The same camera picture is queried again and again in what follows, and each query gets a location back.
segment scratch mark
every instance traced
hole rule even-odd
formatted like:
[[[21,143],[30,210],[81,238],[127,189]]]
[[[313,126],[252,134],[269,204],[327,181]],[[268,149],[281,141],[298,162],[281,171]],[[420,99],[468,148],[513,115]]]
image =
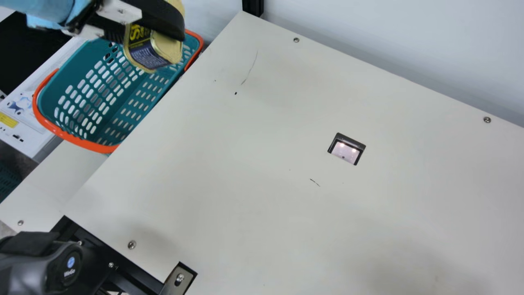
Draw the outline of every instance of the scratch mark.
[[[249,72],[247,72],[246,79],[244,79],[244,81],[242,81],[242,83],[240,83],[240,85],[244,85],[244,83],[247,81],[247,78],[249,78],[249,74],[251,73],[251,70],[255,66],[255,63],[257,62],[257,58],[258,58],[258,49],[257,49],[257,54],[255,55],[255,60],[253,60],[253,64],[251,65],[251,68],[249,69]]]
[[[314,182],[316,185],[320,187],[320,184],[316,183],[316,181],[312,180],[311,178],[309,180],[311,180],[312,182]]]

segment blue logo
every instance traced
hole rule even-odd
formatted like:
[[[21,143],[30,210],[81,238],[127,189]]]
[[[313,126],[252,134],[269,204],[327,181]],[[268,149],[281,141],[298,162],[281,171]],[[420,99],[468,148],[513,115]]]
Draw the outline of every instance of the blue logo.
[[[67,261],[67,267],[68,268],[72,268],[74,265],[74,257],[71,257],[69,258],[69,260]]]

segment yellow label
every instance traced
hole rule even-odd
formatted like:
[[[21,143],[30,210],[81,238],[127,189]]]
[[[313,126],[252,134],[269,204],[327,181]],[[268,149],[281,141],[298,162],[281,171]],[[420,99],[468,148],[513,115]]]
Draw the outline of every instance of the yellow label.
[[[14,128],[16,125],[18,125],[18,121],[15,119],[9,117],[8,115],[0,112],[0,122],[6,124],[10,128]]]

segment metal bracket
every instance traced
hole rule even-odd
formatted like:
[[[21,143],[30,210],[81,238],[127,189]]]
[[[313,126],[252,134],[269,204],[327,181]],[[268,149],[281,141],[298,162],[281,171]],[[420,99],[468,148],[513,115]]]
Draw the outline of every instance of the metal bracket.
[[[167,277],[159,295],[184,295],[196,276],[196,272],[179,262]]]

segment sticker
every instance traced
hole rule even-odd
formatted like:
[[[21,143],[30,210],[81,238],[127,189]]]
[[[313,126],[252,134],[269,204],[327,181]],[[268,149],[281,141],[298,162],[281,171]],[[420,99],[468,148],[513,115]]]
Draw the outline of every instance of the sticker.
[[[18,121],[2,112],[0,112],[0,122],[6,124],[10,128],[14,128],[16,125],[18,125]]]
[[[68,268],[72,268],[74,265],[74,257],[71,257],[69,258],[69,260],[67,261],[67,267]]]

